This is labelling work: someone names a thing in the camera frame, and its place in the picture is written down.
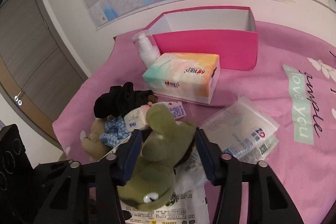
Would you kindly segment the green frog plush toy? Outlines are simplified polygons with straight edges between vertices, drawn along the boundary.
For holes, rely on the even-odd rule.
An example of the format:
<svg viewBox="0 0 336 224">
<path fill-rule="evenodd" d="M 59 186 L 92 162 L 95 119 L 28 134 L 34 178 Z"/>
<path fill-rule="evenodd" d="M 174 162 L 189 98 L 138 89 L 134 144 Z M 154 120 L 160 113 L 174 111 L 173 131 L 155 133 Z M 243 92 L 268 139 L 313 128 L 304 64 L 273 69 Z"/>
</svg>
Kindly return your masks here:
<svg viewBox="0 0 336 224">
<path fill-rule="evenodd" d="M 159 209 L 171 199 L 174 169 L 190 156 L 196 132 L 194 124 L 175 120 L 150 128 L 131 179 L 117 188 L 120 200 L 140 211 Z"/>
</svg>

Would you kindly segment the cotton swab bag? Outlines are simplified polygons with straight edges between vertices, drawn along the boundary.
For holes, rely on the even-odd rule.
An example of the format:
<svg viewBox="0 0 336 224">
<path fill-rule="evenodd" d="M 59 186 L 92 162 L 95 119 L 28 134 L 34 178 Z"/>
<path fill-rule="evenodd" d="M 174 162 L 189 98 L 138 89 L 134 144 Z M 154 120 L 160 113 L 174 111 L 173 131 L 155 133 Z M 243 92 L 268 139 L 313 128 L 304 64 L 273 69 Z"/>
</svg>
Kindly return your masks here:
<svg viewBox="0 0 336 224">
<path fill-rule="evenodd" d="M 257 110 L 245 96 L 239 97 L 233 105 L 217 112 L 201 125 L 209 141 L 236 159 L 274 135 L 279 127 L 272 117 Z"/>
</svg>

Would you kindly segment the grey brown door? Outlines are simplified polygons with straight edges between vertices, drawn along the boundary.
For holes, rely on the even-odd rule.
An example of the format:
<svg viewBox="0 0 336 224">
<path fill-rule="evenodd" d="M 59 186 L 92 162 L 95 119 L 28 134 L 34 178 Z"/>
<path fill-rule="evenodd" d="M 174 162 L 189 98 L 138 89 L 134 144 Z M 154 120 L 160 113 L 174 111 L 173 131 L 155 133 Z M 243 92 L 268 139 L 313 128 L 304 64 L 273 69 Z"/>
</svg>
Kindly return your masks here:
<svg viewBox="0 0 336 224">
<path fill-rule="evenodd" d="M 56 147 L 52 124 L 87 78 L 42 0 L 1 3 L 1 95 Z"/>
</svg>

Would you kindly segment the floral pocket tissue pack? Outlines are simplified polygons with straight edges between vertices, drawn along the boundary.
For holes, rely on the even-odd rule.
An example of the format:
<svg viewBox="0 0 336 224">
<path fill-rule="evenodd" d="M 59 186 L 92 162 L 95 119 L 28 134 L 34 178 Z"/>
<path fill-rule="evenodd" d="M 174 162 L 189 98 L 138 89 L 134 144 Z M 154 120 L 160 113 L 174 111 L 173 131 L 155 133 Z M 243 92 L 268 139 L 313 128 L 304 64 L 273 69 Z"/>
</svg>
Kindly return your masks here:
<svg viewBox="0 0 336 224">
<path fill-rule="evenodd" d="M 149 105 L 142 105 L 124 116 L 126 129 L 129 132 L 134 130 L 145 130 L 152 126 L 154 129 L 163 124 L 172 123 L 185 118 L 186 112 L 182 102 L 158 102 Z"/>
</svg>

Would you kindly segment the pink printed bedsheet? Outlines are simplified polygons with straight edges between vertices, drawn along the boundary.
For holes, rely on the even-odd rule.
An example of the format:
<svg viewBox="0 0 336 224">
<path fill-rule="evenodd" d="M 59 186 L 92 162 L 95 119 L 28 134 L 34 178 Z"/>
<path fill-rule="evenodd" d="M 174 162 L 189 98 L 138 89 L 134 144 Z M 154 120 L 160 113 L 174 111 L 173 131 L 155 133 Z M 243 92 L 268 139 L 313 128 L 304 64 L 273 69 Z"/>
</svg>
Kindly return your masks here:
<svg viewBox="0 0 336 224">
<path fill-rule="evenodd" d="M 255 68 L 223 70 L 210 105 L 184 103 L 187 119 L 201 125 L 245 96 L 278 124 L 279 144 L 268 162 L 305 223 L 321 223 L 335 203 L 335 46 L 310 34 L 257 22 Z M 133 32 L 119 35 L 109 59 L 82 84 L 52 127 L 66 155 L 89 162 L 81 146 L 94 121 L 96 99 L 132 82 L 145 90 L 145 65 Z"/>
</svg>

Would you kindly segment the pastel tissue box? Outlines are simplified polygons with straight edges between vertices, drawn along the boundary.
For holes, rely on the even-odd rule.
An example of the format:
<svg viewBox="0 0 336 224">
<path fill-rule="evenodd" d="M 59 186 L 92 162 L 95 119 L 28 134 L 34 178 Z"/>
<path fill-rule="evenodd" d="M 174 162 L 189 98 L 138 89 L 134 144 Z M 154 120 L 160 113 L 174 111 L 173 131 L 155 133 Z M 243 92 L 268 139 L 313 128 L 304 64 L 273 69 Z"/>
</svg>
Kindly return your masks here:
<svg viewBox="0 0 336 224">
<path fill-rule="evenodd" d="M 142 77 L 157 94 L 209 105 L 220 73 L 217 54 L 164 53 Z"/>
</svg>

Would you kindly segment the white pump spray bottle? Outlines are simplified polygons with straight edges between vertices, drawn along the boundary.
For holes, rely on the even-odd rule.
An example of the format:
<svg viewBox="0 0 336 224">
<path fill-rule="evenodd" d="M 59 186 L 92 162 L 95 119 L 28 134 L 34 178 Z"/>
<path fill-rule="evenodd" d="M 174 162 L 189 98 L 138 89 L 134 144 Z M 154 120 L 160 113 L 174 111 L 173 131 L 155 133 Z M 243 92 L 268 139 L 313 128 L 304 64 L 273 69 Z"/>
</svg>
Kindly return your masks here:
<svg viewBox="0 0 336 224">
<path fill-rule="evenodd" d="M 136 33 L 131 39 L 146 68 L 153 65 L 161 56 L 157 43 L 148 30 Z"/>
</svg>

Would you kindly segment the pink open cardboard box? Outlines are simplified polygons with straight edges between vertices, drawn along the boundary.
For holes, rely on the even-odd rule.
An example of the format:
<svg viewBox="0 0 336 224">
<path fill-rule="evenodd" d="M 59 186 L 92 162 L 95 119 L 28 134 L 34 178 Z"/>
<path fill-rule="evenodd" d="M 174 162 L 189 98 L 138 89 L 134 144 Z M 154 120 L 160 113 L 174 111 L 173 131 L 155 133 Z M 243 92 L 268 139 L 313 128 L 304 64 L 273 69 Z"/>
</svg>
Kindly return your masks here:
<svg viewBox="0 0 336 224">
<path fill-rule="evenodd" d="M 250 7 L 202 6 L 161 13 L 145 27 L 161 53 L 212 53 L 222 69 L 251 71 L 258 32 Z"/>
</svg>

